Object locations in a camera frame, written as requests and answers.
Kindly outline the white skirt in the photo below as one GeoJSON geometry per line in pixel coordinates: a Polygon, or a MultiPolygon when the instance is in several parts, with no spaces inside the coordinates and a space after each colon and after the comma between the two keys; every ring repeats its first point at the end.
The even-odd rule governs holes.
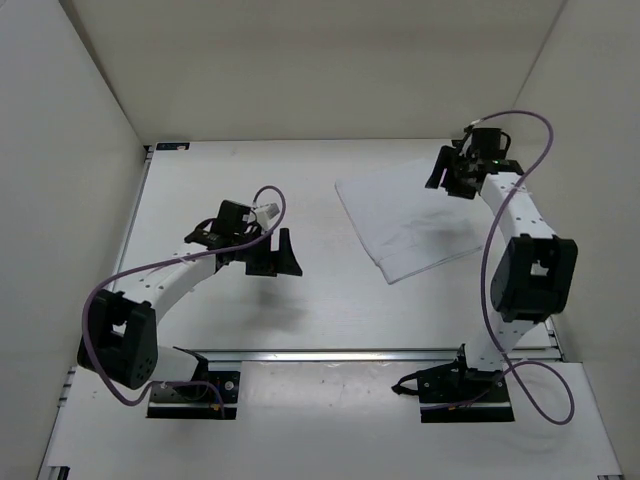
{"type": "Polygon", "coordinates": [[[364,250],[389,285],[480,251],[481,204],[428,189],[435,161],[420,158],[335,183],[364,250]]]}

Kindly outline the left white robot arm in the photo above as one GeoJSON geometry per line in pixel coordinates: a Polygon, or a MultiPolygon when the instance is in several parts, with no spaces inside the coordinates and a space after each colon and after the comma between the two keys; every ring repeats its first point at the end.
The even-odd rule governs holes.
{"type": "Polygon", "coordinates": [[[276,250],[271,238],[262,232],[224,237],[198,228],[170,260],[123,272],[141,275],[134,289],[96,288],[82,314],[78,364],[97,373],[116,396],[119,386],[148,390],[153,384],[176,387],[188,398],[203,395],[209,385],[206,359],[189,349],[161,347],[157,327],[199,283],[233,262],[244,264],[250,276],[302,276],[289,230],[279,231],[276,250]]]}

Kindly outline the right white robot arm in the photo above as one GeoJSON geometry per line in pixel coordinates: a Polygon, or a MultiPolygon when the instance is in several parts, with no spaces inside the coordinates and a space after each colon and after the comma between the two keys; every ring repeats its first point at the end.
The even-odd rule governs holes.
{"type": "Polygon", "coordinates": [[[565,309],[578,247],[542,218],[515,161],[465,157],[443,146],[426,186],[463,199],[480,197],[494,215],[481,260],[485,327],[462,346],[464,366],[448,376],[452,395],[467,401],[502,370],[524,334],[565,309]]]}

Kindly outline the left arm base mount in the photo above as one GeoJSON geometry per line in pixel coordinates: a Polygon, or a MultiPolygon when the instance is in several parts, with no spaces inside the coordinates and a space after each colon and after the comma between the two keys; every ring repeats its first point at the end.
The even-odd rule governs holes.
{"type": "Polygon", "coordinates": [[[150,380],[157,384],[149,394],[149,419],[236,419],[239,364],[216,364],[192,350],[162,347],[150,380]]]}

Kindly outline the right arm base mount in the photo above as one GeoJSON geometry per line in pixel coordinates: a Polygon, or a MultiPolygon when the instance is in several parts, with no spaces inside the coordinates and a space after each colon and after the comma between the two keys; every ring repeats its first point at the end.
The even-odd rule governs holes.
{"type": "Polygon", "coordinates": [[[419,400],[423,424],[515,420],[503,370],[480,371],[470,367],[463,348],[452,362],[405,375],[391,390],[419,400]]]}

